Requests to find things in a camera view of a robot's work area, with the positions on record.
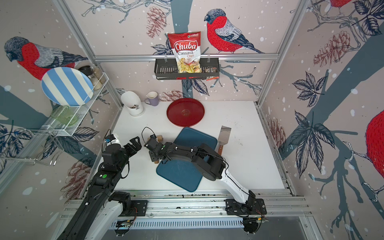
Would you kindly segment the teal cutting board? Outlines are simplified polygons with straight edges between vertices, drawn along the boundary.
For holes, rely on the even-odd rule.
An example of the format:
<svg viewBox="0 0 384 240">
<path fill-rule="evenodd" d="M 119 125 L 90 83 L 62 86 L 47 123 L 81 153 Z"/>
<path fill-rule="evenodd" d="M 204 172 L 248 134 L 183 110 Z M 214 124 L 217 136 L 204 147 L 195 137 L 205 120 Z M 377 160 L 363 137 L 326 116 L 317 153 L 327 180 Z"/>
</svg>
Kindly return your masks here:
<svg viewBox="0 0 384 240">
<path fill-rule="evenodd" d="M 183 128 L 174 140 L 174 143 L 184 147 L 199 147 L 201 144 L 206 144 L 210 148 L 215 149 L 218 140 L 198 130 Z M 167 161 L 164 164 L 160 163 L 156 169 L 156 173 L 160 177 L 191 193 L 197 190 L 203 178 L 193 163 L 178 159 Z"/>
</svg>

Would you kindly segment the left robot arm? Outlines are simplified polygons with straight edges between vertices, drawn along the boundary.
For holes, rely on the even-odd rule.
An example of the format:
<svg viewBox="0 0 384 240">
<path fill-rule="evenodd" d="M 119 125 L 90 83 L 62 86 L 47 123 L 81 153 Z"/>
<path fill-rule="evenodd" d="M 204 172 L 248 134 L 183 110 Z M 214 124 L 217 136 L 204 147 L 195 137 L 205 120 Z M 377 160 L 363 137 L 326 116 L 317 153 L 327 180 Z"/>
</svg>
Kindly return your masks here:
<svg viewBox="0 0 384 240">
<path fill-rule="evenodd" d="M 60 240 L 100 240 L 118 216 L 136 219 L 142 207 L 136 207 L 128 192 L 115 191 L 123 179 L 122 172 L 129 167 L 129 159 L 141 148 L 135 137 L 122 146 L 115 135 L 105 138 L 102 151 L 104 161 L 93 176 L 80 207 L 59 235 Z"/>
</svg>

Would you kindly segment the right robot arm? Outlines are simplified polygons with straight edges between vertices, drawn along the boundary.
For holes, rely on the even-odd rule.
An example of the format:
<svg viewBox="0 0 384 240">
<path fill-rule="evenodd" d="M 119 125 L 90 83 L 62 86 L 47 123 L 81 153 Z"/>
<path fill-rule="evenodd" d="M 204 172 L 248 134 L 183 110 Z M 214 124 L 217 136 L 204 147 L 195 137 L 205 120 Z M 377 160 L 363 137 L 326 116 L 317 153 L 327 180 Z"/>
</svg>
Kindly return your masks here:
<svg viewBox="0 0 384 240">
<path fill-rule="evenodd" d="M 144 146 L 149 150 L 151 159 L 164 162 L 181 160 L 192 163 L 203 177 L 210 181 L 219 180 L 238 204 L 251 209 L 255 205 L 256 195 L 242 186 L 229 172 L 225 159 L 206 144 L 199 147 L 185 147 L 175 143 L 164 144 L 150 138 Z"/>
</svg>

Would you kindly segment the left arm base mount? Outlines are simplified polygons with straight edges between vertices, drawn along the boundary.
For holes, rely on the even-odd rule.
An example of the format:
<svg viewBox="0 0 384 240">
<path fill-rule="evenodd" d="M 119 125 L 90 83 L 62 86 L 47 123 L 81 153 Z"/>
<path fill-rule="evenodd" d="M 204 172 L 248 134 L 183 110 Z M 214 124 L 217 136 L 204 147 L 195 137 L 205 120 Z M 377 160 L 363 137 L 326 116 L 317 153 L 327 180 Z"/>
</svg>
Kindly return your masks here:
<svg viewBox="0 0 384 240">
<path fill-rule="evenodd" d="M 128 192 L 114 192 L 108 198 L 109 202 L 119 203 L 122 211 L 119 217 L 144 217 L 146 215 L 148 200 L 132 200 Z"/>
</svg>

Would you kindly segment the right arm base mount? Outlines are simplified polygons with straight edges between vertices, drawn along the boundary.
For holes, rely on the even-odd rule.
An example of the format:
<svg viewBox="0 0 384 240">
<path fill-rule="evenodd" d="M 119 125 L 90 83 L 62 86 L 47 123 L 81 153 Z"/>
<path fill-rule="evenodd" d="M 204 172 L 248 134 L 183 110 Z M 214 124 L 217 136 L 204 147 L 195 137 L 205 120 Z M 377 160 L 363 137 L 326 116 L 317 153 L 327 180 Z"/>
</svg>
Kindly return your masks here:
<svg viewBox="0 0 384 240">
<path fill-rule="evenodd" d="M 230 216 L 238 216 L 241 218 L 249 217 L 250 215 L 264 216 L 267 214 L 267 209 L 263 199 L 257 199 L 256 195 L 249 190 L 249 197 L 245 204 L 239 203 L 234 199 L 226 199 L 226 212 Z"/>
</svg>

